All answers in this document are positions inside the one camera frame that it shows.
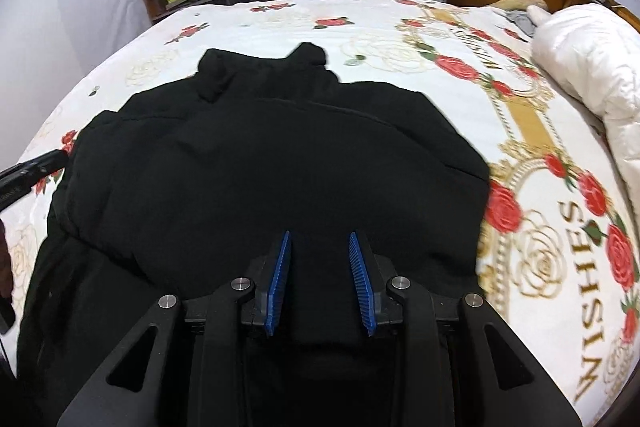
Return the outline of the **black large garment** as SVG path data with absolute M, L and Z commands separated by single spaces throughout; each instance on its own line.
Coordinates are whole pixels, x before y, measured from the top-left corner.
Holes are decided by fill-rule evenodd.
M 183 80 L 85 127 L 52 196 L 17 343 L 34 426 L 52 426 L 165 293 L 211 294 L 290 232 L 280 362 L 250 362 L 245 402 L 265 426 L 358 417 L 349 234 L 434 293 L 477 286 L 489 194 L 480 154 L 416 92 L 342 83 L 304 43 L 267 60 L 206 52 Z

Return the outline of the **floral rose bed blanket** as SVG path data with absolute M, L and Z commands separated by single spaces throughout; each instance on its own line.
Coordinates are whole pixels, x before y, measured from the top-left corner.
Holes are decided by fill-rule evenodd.
M 491 171 L 477 274 L 582 422 L 609 419 L 639 360 L 632 199 L 599 121 L 535 65 L 496 8 L 427 0 L 278 0 L 187 8 L 66 89 L 25 150 L 73 142 L 104 109 L 194 73 L 210 49 L 280 57 L 321 46 L 345 82 L 427 96 Z

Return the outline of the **white duvet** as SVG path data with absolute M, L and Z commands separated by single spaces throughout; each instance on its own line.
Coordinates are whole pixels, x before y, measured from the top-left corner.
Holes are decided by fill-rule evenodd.
M 538 26 L 532 57 L 603 121 L 608 145 L 639 208 L 639 33 L 598 4 L 570 6 Z

